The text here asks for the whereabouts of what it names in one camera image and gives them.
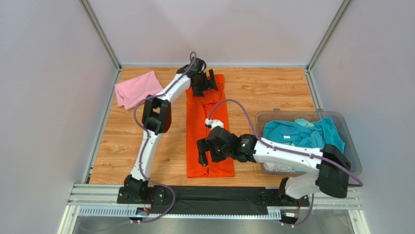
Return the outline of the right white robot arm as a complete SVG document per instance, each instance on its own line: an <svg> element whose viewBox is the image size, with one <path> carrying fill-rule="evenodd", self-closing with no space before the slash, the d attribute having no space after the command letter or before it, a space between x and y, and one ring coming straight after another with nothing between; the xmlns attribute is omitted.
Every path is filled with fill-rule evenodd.
<svg viewBox="0 0 415 234"><path fill-rule="evenodd" d="M335 198L346 198L351 177L349 161L333 145L325 148L303 148L267 140L257 134L236 136L219 120L206 119L210 130L197 141L199 163L207 166L228 158L238 162L273 163L303 171L297 177L280 182L279 196L300 199L322 192Z"/></svg>

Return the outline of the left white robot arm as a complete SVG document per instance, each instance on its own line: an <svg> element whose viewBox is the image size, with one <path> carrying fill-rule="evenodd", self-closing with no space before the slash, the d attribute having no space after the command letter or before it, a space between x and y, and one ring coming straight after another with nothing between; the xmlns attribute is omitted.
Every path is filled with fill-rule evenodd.
<svg viewBox="0 0 415 234"><path fill-rule="evenodd" d="M166 88L139 102L144 105L142 120L138 123L143 129L143 141L136 163L119 189L117 203L143 204L150 198L151 166L163 135L170 129L172 104L187 89L197 97L204 91L218 89L213 70L206 71L206 67L206 62L192 53L190 63L177 70Z"/></svg>

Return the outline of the pink t shirt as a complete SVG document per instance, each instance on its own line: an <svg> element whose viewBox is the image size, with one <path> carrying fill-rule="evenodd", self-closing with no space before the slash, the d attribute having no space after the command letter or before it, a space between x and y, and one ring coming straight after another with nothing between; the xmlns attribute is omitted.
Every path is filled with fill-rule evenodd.
<svg viewBox="0 0 415 234"><path fill-rule="evenodd" d="M163 90L154 71L119 82L114 88L117 106L123 107L126 111L134 108L148 95L156 95Z"/></svg>

